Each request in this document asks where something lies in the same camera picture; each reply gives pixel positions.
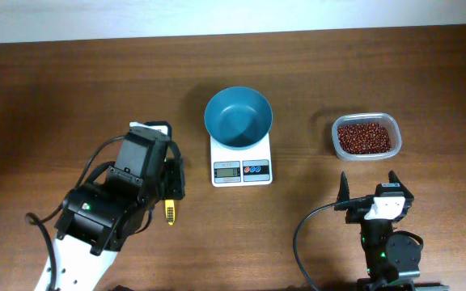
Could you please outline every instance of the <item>wood grain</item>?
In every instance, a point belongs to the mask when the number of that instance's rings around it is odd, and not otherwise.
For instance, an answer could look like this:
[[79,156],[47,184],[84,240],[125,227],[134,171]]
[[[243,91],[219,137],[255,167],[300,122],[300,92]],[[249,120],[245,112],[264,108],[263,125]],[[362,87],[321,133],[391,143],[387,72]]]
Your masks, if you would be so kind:
[[[237,85],[273,107],[269,186],[210,182],[204,108]],[[356,112],[396,118],[396,157],[337,159],[331,125]],[[34,288],[46,260],[24,214],[52,211],[95,148],[131,120],[172,124],[187,196],[174,226],[157,207],[97,290],[302,286],[291,247],[299,221],[335,200],[342,171],[362,196],[390,170],[416,197],[397,226],[426,241],[419,281],[466,289],[466,26],[0,44],[0,290]],[[366,276],[358,232],[333,211],[307,223],[299,250],[318,285]]]

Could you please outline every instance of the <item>white robot part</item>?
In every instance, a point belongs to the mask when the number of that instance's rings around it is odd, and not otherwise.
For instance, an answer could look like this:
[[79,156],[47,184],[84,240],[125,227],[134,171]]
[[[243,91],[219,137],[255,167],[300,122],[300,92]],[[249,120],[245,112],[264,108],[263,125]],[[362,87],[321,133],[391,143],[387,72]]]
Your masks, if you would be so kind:
[[[90,253],[91,245],[66,235],[62,240],[53,242],[57,260],[57,285],[62,291],[93,290],[117,257],[117,251],[102,251],[100,255]],[[51,276],[48,260],[35,291],[45,291]]]
[[364,216],[366,220],[397,218],[404,208],[405,198],[402,197],[374,197],[370,211]]

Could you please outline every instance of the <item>yellow object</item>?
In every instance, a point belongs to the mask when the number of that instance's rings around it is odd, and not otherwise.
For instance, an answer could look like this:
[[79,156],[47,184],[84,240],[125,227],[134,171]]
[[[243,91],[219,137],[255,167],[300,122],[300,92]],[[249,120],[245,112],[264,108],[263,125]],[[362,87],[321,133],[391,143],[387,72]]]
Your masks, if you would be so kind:
[[165,215],[169,225],[173,226],[176,222],[176,205],[174,200],[165,200]]

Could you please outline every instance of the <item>red beans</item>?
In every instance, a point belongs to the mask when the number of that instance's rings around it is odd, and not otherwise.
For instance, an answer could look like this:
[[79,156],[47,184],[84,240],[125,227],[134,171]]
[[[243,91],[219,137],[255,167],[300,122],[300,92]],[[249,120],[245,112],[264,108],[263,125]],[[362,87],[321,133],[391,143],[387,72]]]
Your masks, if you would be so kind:
[[392,149],[388,131],[377,123],[340,126],[337,137],[348,154],[380,154]]

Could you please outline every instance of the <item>white digital scale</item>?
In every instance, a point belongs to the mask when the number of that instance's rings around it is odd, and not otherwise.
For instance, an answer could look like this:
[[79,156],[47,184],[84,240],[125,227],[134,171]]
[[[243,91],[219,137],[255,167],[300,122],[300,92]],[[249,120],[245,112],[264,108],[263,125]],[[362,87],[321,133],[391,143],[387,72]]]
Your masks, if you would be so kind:
[[246,150],[230,150],[210,137],[211,183],[215,187],[267,185],[273,182],[269,134]]

